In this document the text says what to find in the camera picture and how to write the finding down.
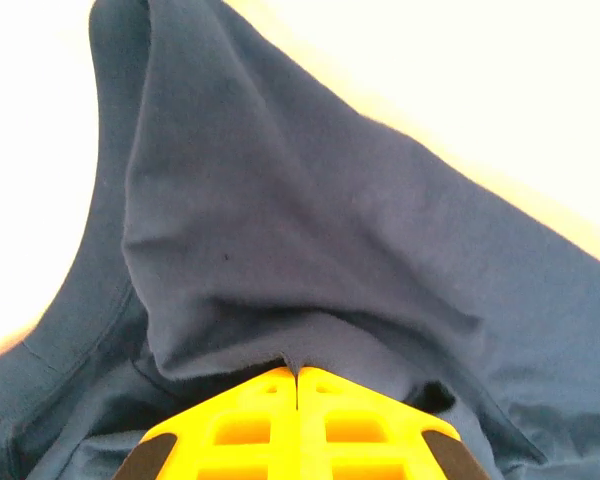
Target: navy blue fabric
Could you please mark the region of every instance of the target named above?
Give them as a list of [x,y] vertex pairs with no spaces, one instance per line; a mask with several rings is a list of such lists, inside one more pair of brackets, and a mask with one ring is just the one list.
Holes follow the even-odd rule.
[[0,357],[0,479],[110,478],[151,425],[282,363],[441,416],[494,479],[600,479],[599,262],[220,2],[98,0],[90,31],[92,209]]

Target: rectangular opening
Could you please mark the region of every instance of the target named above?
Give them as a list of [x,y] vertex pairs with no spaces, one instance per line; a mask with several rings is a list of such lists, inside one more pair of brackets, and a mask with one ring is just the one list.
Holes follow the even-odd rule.
[[214,445],[252,445],[269,443],[271,420],[266,416],[231,414],[222,417],[216,427]]
[[269,471],[261,467],[208,468],[200,470],[197,480],[267,480]]
[[333,480],[406,480],[404,466],[388,465],[332,465]]
[[325,418],[327,442],[385,443],[388,441],[377,415],[368,412],[331,412]]

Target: white surface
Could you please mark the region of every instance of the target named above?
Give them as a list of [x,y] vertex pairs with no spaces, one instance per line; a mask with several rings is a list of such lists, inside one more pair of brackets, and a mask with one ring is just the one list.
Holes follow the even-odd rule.
[[[90,3],[0,2],[0,338],[53,298],[84,228]],[[600,1],[251,3],[268,3],[343,84],[600,225]]]

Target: dark blue garment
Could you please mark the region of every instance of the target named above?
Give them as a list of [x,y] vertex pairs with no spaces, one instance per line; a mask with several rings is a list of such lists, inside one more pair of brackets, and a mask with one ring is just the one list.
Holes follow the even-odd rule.
[[494,479],[600,479],[598,261],[220,2],[98,0],[90,32],[96,188],[0,357],[0,479],[108,479],[150,426],[283,362],[441,416]]

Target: yellow plastic object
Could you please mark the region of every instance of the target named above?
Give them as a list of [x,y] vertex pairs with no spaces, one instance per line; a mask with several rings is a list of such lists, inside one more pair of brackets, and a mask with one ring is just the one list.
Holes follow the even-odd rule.
[[446,480],[427,431],[460,440],[446,422],[323,370],[302,369],[296,385],[278,368],[157,425],[140,445],[177,437],[157,480]]

